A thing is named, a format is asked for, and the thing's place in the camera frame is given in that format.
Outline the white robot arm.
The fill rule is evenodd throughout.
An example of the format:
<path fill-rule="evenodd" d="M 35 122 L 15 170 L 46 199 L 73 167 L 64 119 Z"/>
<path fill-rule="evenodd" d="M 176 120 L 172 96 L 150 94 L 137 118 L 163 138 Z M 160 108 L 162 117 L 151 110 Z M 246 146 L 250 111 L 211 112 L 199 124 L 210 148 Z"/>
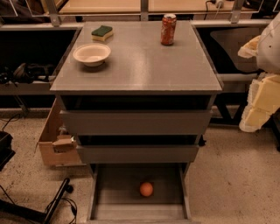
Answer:
<path fill-rule="evenodd" d="M 259 130 L 280 109 L 280 13 L 262 31 L 238 51 L 240 57 L 256 58 L 263 70 L 260 78 L 253 79 L 248 91 L 239 128 L 244 132 Z"/>

